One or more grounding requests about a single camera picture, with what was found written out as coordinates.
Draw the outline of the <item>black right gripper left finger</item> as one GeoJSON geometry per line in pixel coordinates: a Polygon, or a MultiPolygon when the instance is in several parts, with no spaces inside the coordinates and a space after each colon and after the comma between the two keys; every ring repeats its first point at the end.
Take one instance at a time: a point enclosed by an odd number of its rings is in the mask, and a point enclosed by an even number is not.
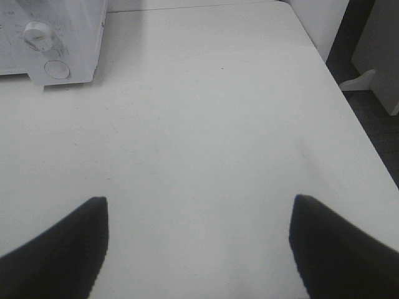
{"type": "Polygon", "coordinates": [[[92,197],[1,257],[1,298],[88,298],[107,249],[107,199],[92,197]]]}

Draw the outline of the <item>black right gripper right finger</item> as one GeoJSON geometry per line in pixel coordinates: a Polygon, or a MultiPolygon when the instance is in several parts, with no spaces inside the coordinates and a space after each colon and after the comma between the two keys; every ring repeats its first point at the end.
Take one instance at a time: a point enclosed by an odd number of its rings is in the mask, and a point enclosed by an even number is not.
{"type": "Polygon", "coordinates": [[[398,298],[398,252],[312,196],[294,199],[289,244],[310,298],[398,298]]]}

